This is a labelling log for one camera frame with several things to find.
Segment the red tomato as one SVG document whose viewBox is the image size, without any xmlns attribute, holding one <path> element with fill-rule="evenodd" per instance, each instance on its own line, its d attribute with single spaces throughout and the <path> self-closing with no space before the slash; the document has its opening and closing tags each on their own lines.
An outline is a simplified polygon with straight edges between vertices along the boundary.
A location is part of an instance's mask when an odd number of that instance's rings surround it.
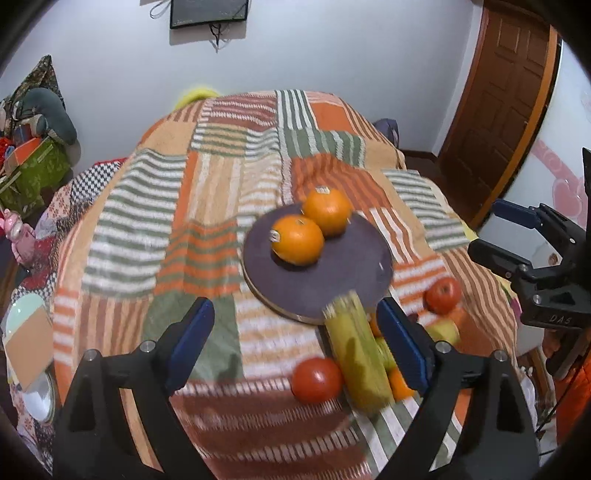
<svg viewBox="0 0 591 480">
<path fill-rule="evenodd" d="M 451 276 L 437 280 L 424 295 L 426 307 L 437 315 L 449 314 L 457 307 L 461 298 L 461 285 Z"/>
<path fill-rule="evenodd" d="M 338 398 L 344 379 L 331 358 L 310 358 L 297 364 L 291 377 L 291 391 L 304 404 L 321 404 Z"/>
</svg>

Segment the small tangerine front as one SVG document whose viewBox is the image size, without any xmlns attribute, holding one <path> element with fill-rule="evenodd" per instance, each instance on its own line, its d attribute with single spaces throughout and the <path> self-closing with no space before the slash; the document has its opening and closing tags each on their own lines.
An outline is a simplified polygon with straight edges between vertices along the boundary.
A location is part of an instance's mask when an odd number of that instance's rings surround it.
<svg viewBox="0 0 591 480">
<path fill-rule="evenodd" d="M 415 390 L 410 388 L 398 368 L 394 368 L 388 373 L 391 390 L 394 400 L 401 402 L 415 395 Z"/>
</svg>

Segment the small tangerine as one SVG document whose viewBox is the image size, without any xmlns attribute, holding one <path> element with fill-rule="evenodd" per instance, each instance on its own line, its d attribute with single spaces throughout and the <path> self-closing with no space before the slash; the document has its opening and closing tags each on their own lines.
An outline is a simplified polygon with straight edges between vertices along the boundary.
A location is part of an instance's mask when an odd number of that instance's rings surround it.
<svg viewBox="0 0 591 480">
<path fill-rule="evenodd" d="M 380 327 L 378 325 L 377 316 L 375 313 L 370 314 L 369 324 L 370 324 L 370 330 L 372 331 L 373 335 L 376 338 L 381 338 L 383 336 L 383 334 L 382 334 Z"/>
<path fill-rule="evenodd" d="M 394 400 L 401 402 L 415 395 L 415 390 L 410 388 L 398 368 L 394 368 L 388 373 L 391 390 Z"/>
</svg>

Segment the yellow corn cob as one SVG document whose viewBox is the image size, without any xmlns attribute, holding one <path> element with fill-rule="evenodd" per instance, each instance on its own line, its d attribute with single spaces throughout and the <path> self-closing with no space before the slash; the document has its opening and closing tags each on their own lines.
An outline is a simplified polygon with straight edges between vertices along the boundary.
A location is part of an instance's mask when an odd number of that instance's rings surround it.
<svg viewBox="0 0 591 480">
<path fill-rule="evenodd" d="M 325 329 L 353 408 L 375 415 L 394 401 L 382 354 L 355 291 L 325 307 Z"/>
<path fill-rule="evenodd" d="M 457 325 L 449 319 L 440 320 L 425 326 L 426 331 L 434 342 L 447 341 L 453 346 L 460 342 L 460 332 Z M 381 354 L 383 365 L 387 372 L 397 369 L 396 360 L 391 352 L 386 339 L 379 335 L 375 338 Z"/>
</svg>

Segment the large orange with sticker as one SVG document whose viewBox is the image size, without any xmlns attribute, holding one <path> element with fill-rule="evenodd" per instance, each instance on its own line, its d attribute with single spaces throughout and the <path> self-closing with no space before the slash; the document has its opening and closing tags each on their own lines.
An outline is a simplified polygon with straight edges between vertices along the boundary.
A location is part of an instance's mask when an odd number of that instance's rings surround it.
<svg viewBox="0 0 591 480">
<path fill-rule="evenodd" d="M 315 221 L 325 237 L 337 237 L 345 233 L 353 205 L 342 191 L 328 186 L 317 186 L 305 198 L 301 213 Z"/>
</svg>

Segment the brown wooden door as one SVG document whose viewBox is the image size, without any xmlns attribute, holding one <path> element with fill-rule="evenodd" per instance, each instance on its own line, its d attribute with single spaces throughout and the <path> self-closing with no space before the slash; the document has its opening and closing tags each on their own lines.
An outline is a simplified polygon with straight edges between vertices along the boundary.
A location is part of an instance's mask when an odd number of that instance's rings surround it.
<svg viewBox="0 0 591 480">
<path fill-rule="evenodd" d="M 511 185 L 552 93 L 559 35 L 521 2 L 487 1 L 462 97 L 438 163 L 454 210 L 474 230 Z"/>
</svg>

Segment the purple bag on floor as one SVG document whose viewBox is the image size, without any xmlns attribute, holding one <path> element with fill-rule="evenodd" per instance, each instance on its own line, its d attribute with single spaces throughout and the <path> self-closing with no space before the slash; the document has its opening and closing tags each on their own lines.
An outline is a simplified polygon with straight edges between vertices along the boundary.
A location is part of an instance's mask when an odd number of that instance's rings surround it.
<svg viewBox="0 0 591 480">
<path fill-rule="evenodd" d="M 394 119 L 383 118 L 373 123 L 374 127 L 384 135 L 396 148 L 400 146 L 400 132 L 398 122 Z"/>
</svg>

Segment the pink toy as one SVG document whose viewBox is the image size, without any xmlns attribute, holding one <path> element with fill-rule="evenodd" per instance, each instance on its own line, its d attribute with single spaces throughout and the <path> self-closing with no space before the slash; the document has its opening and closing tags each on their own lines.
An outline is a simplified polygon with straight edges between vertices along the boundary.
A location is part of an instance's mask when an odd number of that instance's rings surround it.
<svg viewBox="0 0 591 480">
<path fill-rule="evenodd" d="M 1 212 L 1 234 L 11 242 L 15 260 L 29 268 L 35 256 L 34 229 L 17 212 L 4 209 Z"/>
</svg>

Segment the striped patchwork blanket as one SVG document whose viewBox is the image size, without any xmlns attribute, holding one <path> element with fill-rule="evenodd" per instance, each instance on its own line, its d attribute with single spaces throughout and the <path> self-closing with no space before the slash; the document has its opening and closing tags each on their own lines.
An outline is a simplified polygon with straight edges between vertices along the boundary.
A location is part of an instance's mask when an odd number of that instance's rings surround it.
<svg viewBox="0 0 591 480">
<path fill-rule="evenodd" d="M 401 443 L 420 401 L 396 400 L 356 362 L 356 392 L 305 405 L 301 361 L 332 351 L 322 314 L 356 291 L 394 297 L 421 324 L 445 277 L 464 352 L 514 353 L 500 282 L 474 264 L 470 233 L 438 186 L 332 94 L 276 90 L 193 102 L 156 122 L 104 184 L 84 177 L 81 217 L 60 246 L 52 300 L 56 384 L 85 351 L 126 354 L 199 297 L 215 320 L 171 405 L 221 479 L 369 479 Z"/>
</svg>

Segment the checkered black white cloth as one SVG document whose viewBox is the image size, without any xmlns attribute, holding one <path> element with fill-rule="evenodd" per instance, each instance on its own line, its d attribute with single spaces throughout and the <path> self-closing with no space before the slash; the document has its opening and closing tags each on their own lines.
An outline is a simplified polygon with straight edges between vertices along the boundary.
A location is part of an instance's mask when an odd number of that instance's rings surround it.
<svg viewBox="0 0 591 480">
<path fill-rule="evenodd" d="M 124 159 L 96 162 L 87 170 L 76 175 L 70 182 L 70 203 L 92 204 L 112 180 L 123 163 Z"/>
</svg>

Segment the green storage box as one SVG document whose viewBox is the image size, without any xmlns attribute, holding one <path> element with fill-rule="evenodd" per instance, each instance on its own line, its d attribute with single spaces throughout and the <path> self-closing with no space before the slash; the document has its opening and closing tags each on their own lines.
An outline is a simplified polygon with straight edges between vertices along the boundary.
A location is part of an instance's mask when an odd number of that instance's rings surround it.
<svg viewBox="0 0 591 480">
<path fill-rule="evenodd" d="M 64 147 L 45 138 L 22 165 L 1 178 L 1 207 L 26 218 L 46 205 L 45 198 L 59 189 L 70 172 Z"/>
</svg>

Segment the grey plush toy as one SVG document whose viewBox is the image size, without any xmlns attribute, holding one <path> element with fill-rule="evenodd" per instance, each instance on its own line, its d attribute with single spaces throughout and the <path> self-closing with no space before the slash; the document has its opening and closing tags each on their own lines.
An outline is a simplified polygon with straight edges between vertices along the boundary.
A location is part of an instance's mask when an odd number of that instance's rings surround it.
<svg viewBox="0 0 591 480">
<path fill-rule="evenodd" d="M 76 129 L 60 97 L 47 88 L 32 88 L 18 102 L 17 119 L 28 125 L 34 137 L 50 137 L 70 146 L 77 141 Z"/>
</svg>

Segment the yellow pillow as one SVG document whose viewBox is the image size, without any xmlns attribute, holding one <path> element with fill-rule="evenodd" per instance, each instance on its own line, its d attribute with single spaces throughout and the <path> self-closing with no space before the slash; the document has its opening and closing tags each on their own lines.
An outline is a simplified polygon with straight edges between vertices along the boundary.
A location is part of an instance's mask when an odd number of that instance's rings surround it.
<svg viewBox="0 0 591 480">
<path fill-rule="evenodd" d="M 217 90 L 202 86 L 193 87 L 181 94 L 180 98 L 175 103 L 174 109 L 181 109 L 195 101 L 216 98 L 219 96 L 221 95 L 217 92 Z"/>
</svg>

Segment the camouflage cushion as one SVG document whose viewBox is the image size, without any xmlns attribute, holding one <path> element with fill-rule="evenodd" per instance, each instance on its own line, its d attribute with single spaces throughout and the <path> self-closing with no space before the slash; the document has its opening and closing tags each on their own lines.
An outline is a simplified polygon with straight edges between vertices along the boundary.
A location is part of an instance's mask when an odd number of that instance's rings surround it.
<svg viewBox="0 0 591 480">
<path fill-rule="evenodd" d="M 10 118 L 14 104 L 32 88 L 49 89 L 58 96 L 62 105 L 65 105 L 58 86 L 51 55 L 43 56 L 14 92 L 1 100 L 2 131 L 6 130 L 11 122 Z"/>
</svg>

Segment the small black wall monitor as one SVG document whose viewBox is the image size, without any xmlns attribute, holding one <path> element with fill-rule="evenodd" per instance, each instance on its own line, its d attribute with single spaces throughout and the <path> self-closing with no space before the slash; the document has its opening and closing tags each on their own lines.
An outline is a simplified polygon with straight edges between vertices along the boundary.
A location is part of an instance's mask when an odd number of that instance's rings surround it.
<svg viewBox="0 0 591 480">
<path fill-rule="evenodd" d="M 172 0 L 170 29 L 245 21 L 249 0 Z"/>
</svg>

